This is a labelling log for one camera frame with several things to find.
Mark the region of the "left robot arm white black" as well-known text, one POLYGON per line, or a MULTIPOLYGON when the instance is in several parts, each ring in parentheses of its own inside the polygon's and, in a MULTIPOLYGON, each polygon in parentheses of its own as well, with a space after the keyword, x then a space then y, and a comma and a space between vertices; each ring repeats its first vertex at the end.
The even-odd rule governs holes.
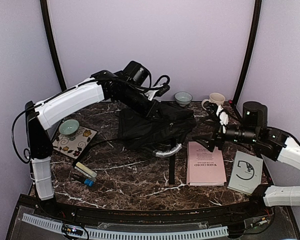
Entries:
POLYGON ((46 100, 25 105, 28 148, 21 161, 30 164, 36 194, 41 201, 41 210, 50 218, 57 218, 60 206, 52 199, 54 190, 50 161, 53 145, 47 130, 65 117, 103 100, 116 99, 145 117, 149 116, 156 101, 154 97, 162 88, 160 85, 143 87, 151 74, 143 67, 133 71, 111 73, 97 72, 83 82, 58 93, 46 100))

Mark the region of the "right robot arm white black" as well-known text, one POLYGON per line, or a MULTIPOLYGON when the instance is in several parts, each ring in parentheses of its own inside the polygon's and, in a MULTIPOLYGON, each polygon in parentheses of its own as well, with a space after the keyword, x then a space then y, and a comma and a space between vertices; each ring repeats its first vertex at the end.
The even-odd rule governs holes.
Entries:
MULTIPOLYGON (((290 133, 268 126, 268 108, 256 101, 243 104, 242 122, 230 125, 224 108, 216 103, 202 103, 203 109, 215 121, 212 135, 194 136, 193 140, 212 152, 226 142, 252 145, 257 155, 279 161, 300 170, 300 142, 290 133)), ((252 192, 245 213, 256 217, 265 206, 300 206, 300 186, 258 185, 252 192)))

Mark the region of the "black student backpack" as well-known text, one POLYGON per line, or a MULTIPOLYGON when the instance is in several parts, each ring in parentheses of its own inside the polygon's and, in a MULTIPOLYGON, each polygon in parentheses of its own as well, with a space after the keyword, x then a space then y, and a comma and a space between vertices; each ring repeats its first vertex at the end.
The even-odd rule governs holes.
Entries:
POLYGON ((159 116, 145 118, 130 108, 124 108, 121 103, 115 107, 117 110, 112 113, 102 112, 89 117, 105 139, 89 144, 74 164, 87 159, 97 146, 118 141, 128 151, 169 158, 169 182, 173 184, 175 155, 197 125, 194 112, 170 102, 161 102, 157 111, 159 116))

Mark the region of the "grey white booklet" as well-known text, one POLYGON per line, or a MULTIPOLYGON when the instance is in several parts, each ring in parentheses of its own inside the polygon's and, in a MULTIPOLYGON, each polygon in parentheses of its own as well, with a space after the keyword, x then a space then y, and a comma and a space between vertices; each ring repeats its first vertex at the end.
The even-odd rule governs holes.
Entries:
POLYGON ((261 158, 237 151, 227 188, 250 196, 261 184, 262 169, 261 158))

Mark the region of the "pink book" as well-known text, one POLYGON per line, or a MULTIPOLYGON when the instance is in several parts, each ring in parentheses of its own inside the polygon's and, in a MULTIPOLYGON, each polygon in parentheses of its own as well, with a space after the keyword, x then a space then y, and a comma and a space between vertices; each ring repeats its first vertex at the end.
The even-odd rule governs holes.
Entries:
POLYGON ((201 144, 190 141, 187 145, 186 183, 189 186, 223 186, 226 171, 222 151, 212 152, 201 144))

